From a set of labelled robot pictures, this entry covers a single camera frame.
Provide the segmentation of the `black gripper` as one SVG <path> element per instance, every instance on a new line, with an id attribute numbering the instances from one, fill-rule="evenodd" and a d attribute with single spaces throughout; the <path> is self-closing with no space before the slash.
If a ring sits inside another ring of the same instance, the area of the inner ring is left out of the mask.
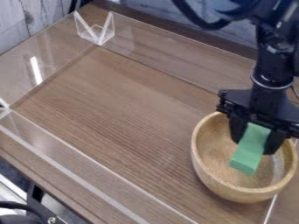
<path id="1" fill-rule="evenodd" d="M 249 123 L 270 130 L 266 133 L 265 155 L 274 155 L 290 135 L 299 135 L 299 106 L 285 90 L 254 85 L 251 89 L 222 89 L 218 111 L 229 117 L 231 139 L 242 139 Z"/>

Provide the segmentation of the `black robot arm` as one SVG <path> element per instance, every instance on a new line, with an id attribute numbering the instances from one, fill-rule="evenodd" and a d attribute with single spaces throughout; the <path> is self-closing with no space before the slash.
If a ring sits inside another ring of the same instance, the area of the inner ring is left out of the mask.
<path id="1" fill-rule="evenodd" d="M 219 30 L 239 20 L 257 27 L 253 88 L 222 89 L 218 111 L 229 117 L 237 143 L 251 123 L 270 129 L 262 147 L 266 155 L 275 154 L 285 140 L 299 137 L 299 106 L 287 95 L 299 77 L 299 0 L 210 0 L 219 17 L 214 22 L 202 18 L 187 0 L 173 0 L 173 4 L 206 30 Z"/>

